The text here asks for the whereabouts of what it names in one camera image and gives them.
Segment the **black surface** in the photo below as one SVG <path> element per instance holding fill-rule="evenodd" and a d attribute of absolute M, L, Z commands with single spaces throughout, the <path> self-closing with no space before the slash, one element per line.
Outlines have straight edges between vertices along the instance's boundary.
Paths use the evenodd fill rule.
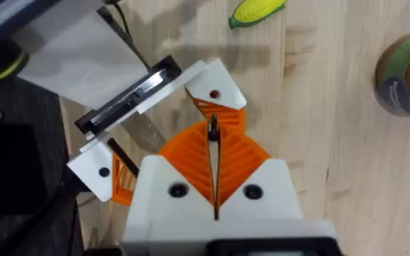
<path fill-rule="evenodd" d="M 63 167 L 68 159 L 58 97 L 22 80 L 10 80 L 0 83 L 0 108 L 4 112 L 5 124 L 29 124 L 33 127 L 40 152 L 41 172 L 47 192 L 51 195 L 60 183 Z M 0 242 L 29 216 L 0 216 Z M 45 233 L 38 236 L 25 255 L 67 255 L 72 218 L 73 204 L 58 215 Z M 80 221 L 75 223 L 70 255 L 82 255 Z"/>
<path fill-rule="evenodd" d="M 307 256 L 342 256 L 332 238 L 259 238 L 215 240 L 206 246 L 207 256 L 246 255 L 250 252 L 303 252 Z"/>
<path fill-rule="evenodd" d="M 0 215 L 32 214 L 47 200 L 30 125 L 0 125 Z"/>

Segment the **can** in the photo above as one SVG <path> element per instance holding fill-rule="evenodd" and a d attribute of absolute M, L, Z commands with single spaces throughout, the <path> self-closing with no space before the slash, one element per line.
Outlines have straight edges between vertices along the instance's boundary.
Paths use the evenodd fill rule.
<path fill-rule="evenodd" d="M 384 51 L 375 78 L 378 96 L 391 108 L 410 115 L 410 34 Z"/>

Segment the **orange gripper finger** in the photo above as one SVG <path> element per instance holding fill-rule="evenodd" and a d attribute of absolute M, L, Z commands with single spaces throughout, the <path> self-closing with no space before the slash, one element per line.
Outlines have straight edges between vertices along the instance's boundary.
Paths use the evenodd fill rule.
<path fill-rule="evenodd" d="M 200 122 L 177 134 L 162 147 L 159 154 L 214 204 L 207 135 L 208 122 Z"/>

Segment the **wooden surface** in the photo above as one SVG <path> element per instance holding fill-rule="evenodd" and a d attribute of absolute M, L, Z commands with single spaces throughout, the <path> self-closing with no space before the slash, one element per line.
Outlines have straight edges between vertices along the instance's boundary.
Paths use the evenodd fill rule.
<path fill-rule="evenodd" d="M 372 87 L 379 56 L 410 32 L 410 0 L 291 0 L 231 31 L 238 3 L 133 0 L 123 9 L 149 63 L 223 60 L 248 100 L 247 135 L 286 160 L 305 217 L 332 219 L 344 252 L 410 255 L 410 119 L 389 114 Z M 116 136 L 140 162 L 199 118 L 178 92 L 128 121 L 131 136 Z M 122 226 L 127 211 L 113 213 Z"/>

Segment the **yellow corn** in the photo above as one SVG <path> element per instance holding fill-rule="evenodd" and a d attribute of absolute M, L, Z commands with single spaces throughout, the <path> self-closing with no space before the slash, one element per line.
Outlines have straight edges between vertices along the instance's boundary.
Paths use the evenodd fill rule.
<path fill-rule="evenodd" d="M 284 9 L 286 0 L 245 0 L 241 3 L 229 19 L 229 26 L 245 27 L 252 26 L 270 14 Z"/>

